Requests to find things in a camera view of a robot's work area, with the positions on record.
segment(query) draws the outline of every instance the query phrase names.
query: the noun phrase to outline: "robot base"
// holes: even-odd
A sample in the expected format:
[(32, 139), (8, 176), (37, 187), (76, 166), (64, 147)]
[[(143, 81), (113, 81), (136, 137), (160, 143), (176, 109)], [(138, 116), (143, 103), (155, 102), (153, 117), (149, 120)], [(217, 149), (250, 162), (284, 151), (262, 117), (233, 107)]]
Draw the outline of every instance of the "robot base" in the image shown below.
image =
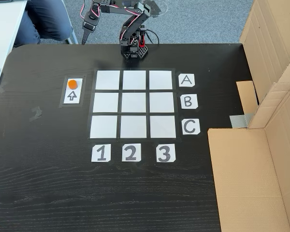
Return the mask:
[(121, 52), (122, 56), (126, 60), (129, 60), (130, 58), (139, 58), (139, 60), (143, 60), (144, 57), (147, 55), (147, 53), (148, 53), (148, 47), (146, 45), (144, 47), (139, 47), (137, 54)]

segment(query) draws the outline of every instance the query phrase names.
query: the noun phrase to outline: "orange game piece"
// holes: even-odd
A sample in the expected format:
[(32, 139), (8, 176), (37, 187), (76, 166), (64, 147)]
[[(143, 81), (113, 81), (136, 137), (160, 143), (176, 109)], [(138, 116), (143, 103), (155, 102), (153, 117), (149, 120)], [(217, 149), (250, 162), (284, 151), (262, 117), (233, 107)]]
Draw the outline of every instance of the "orange game piece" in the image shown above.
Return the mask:
[(68, 85), (70, 89), (77, 89), (77, 82), (75, 80), (70, 80)]

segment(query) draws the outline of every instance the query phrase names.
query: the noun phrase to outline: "gray duct tape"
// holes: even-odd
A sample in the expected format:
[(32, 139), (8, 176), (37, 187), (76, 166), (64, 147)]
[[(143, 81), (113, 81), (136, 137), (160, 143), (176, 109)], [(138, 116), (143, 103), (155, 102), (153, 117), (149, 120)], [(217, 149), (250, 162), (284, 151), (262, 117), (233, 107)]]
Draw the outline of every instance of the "gray duct tape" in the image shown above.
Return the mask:
[(0, 93), (4, 93), (4, 92), (5, 92), (5, 90), (3, 89), (3, 87), (4, 87), (5, 85), (7, 85), (7, 84), (8, 84), (7, 81), (2, 81), (2, 82), (1, 82), (1, 84), (0, 84)]
[(33, 120), (39, 119), (42, 116), (42, 110), (40, 110), (40, 107), (35, 107), (31, 109), (32, 112), (36, 112), (35, 116), (29, 118), (29, 122), (32, 122)]
[(253, 113), (245, 115), (232, 115), (230, 116), (230, 121), (232, 128), (247, 128), (252, 117)]
[(245, 115), (232, 115), (230, 116), (232, 128), (247, 128)]

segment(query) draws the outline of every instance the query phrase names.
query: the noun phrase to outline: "number 3 card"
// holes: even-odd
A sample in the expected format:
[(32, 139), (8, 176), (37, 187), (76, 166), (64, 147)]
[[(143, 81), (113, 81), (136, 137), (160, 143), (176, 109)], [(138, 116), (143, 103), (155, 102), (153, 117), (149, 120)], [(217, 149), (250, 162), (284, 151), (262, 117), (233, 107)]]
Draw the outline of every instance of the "number 3 card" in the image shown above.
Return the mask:
[(175, 157), (175, 145), (174, 144), (160, 144), (156, 148), (157, 162), (174, 162)]

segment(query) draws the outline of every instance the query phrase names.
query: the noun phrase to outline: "arrow symbol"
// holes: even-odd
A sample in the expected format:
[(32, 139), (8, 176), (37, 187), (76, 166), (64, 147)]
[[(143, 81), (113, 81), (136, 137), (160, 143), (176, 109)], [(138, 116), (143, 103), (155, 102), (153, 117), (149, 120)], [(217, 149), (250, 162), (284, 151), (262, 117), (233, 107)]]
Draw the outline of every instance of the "arrow symbol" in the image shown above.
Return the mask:
[(72, 91), (72, 93), (68, 95), (68, 98), (70, 98), (70, 101), (73, 101), (74, 98), (77, 98), (77, 95)]

